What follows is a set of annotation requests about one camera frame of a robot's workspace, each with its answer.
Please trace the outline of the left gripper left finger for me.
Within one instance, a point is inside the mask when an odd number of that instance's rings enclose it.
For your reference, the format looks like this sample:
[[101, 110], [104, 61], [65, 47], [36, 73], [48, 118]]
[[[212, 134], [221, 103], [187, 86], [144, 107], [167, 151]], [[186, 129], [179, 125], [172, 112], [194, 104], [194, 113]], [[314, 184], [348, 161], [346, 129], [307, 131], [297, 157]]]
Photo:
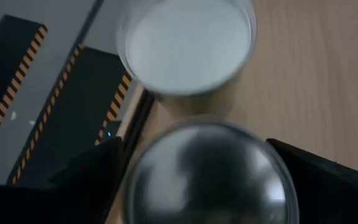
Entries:
[[52, 189], [0, 185], [0, 223], [104, 223], [122, 177], [120, 137], [68, 161]]

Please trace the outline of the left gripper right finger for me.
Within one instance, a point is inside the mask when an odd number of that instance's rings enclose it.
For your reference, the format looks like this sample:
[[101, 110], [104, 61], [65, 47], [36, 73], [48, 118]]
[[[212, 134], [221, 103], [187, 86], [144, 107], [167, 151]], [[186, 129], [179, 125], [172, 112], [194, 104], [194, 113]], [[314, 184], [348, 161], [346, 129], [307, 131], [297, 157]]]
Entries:
[[287, 166], [298, 198], [300, 223], [358, 224], [358, 171], [269, 138]]

